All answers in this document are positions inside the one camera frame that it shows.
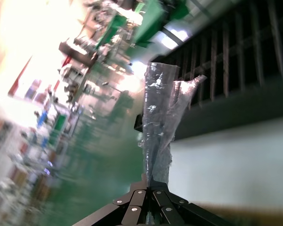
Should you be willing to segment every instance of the metal bar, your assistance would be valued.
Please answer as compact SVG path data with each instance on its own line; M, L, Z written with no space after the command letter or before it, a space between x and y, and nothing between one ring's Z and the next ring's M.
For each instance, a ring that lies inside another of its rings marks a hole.
M280 31L278 26L277 13L275 11L275 1L268 1L268 12L270 17L270 23L272 26L272 34L274 38L275 54L277 58L278 68L283 77L283 47L280 37Z
M223 24L223 93L228 97L228 71L229 71L229 28L228 24Z
M178 38L172 32L167 30L165 27L161 30L161 32L163 32L166 36L168 36L170 39L172 39L177 45L181 46L183 44L183 41L181 41L180 38Z
M212 31L211 83L210 83L210 98L211 98L212 101L214 101L214 99L215 99L217 42L218 42L218 35L217 35L217 31L214 29Z
M240 90L244 90L245 71L244 71L244 49L243 49L243 22L240 13L236 12L235 19L236 19L239 85L240 85Z
M201 74L204 74L204 63L207 58L207 50L208 50L208 42L207 42L207 37L203 35L201 37L201 53L200 53L200 66L201 66ZM203 99L203 85L200 84L200 87L198 89L198 103L199 105L202 104L202 99Z
M181 65L182 65L182 62L181 62L181 51L178 51L177 52L177 57L176 57L176 65L178 66L178 67L182 67ZM180 75L179 74L177 74L177 77L175 78L176 80L178 79L180 77Z
M263 62L262 62L262 48L260 41L260 31L259 31L259 16L257 11L257 6L255 2L250 3L251 12L251 27L253 32L253 45L254 45L254 57L256 64L257 80L260 86L264 83L263 77Z
M187 67L188 67L188 48L185 48L183 50L183 72L182 72L182 78L185 80L186 74L187 74Z
M196 57L198 52L198 46L195 42L192 43L192 56L191 56L191 70L190 70L190 80L193 80L195 77L195 66L196 66ZM189 110L191 109L192 99L189 102Z

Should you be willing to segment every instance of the black metal grille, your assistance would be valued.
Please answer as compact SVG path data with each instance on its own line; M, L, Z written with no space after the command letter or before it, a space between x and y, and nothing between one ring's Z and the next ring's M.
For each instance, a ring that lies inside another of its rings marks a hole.
M283 79L283 0L246 0L159 62L209 78L191 105Z
M208 79L175 139L283 116L283 0L244 0L153 62L180 67L178 80ZM134 128L142 130L139 115Z

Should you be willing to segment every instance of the white wall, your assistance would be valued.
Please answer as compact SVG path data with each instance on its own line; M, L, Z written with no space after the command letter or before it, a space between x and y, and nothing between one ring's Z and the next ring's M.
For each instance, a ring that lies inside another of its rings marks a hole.
M179 140L171 152L173 193L198 203L283 208L283 118Z

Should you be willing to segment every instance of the black metal bracket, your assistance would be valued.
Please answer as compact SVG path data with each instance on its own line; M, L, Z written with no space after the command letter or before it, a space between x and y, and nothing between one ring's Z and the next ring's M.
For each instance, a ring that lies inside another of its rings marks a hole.
M73 226L142 226L148 213L155 224L174 226L232 226L233 224L171 193L166 183L143 180L130 191Z

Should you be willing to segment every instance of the plastic wrap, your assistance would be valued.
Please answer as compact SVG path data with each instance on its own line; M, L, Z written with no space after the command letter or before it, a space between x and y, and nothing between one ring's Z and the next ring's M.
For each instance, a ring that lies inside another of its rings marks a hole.
M174 81L178 71L177 66L150 63L145 74L142 147L148 185L152 178L168 183L170 142L190 99L206 78Z

